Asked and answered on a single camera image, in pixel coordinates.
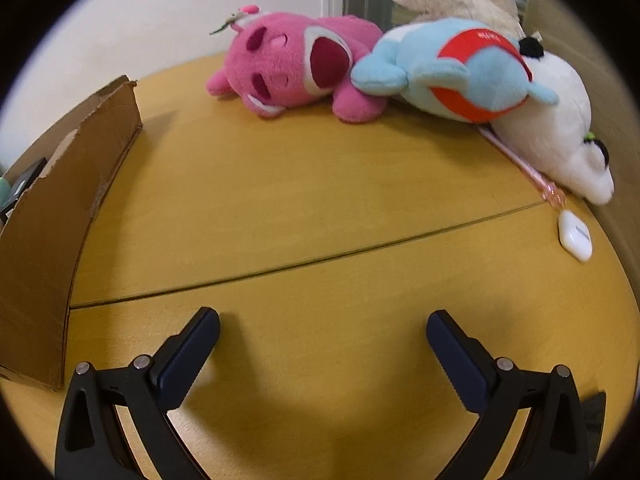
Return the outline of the pink transparent pen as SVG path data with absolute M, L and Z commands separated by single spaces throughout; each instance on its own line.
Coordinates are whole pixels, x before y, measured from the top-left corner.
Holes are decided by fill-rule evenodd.
M 495 136 L 489 129 L 477 127 L 477 131 L 486 141 L 488 141 L 494 148 L 499 150 L 504 156 L 506 156 L 506 158 L 510 159 L 510 161 L 518 167 L 518 170 L 520 170 L 534 188 L 536 188 L 541 198 L 553 209 L 562 210 L 565 207 L 565 194 L 553 181 L 549 180 L 531 164 L 526 162 L 524 158 L 521 158 L 520 155 L 516 154 L 506 146 L 506 144 L 504 144 L 498 136 Z

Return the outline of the blue elephant plush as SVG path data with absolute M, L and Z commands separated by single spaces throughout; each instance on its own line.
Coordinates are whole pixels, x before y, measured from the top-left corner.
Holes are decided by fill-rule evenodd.
M 534 79 L 518 40 L 465 18 L 389 30 L 350 80 L 369 96 L 399 96 L 422 112 L 469 124 L 492 122 L 528 101 L 560 100 Z

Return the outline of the brown cardboard box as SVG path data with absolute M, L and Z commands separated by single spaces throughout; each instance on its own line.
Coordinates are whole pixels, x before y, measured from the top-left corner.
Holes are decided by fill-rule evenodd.
M 70 295 L 82 246 L 142 129 L 119 76 L 79 103 L 17 159 L 18 191 L 1 208 L 1 375 L 38 388 L 64 382 Z

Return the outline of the pink bear plush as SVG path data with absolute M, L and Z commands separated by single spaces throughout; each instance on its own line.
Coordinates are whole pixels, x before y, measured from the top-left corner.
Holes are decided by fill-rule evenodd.
M 386 109 L 384 96 L 360 92 L 350 79 L 355 64 L 383 36 L 375 24 L 352 15 L 310 18 L 243 6 L 218 30 L 235 37 L 224 62 L 206 81 L 212 96 L 238 96 L 262 118 L 327 96 L 342 122 L 362 124 Z

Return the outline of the white dog plush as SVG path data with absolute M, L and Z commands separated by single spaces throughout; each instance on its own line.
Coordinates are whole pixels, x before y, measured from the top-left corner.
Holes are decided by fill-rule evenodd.
M 529 100 L 494 120 L 492 131 L 550 180 L 593 205 L 609 203 L 614 195 L 610 156 L 604 143 L 590 134 L 591 104 L 582 78 L 534 37 L 520 40 L 520 53 L 534 81 L 554 90 L 559 103 Z

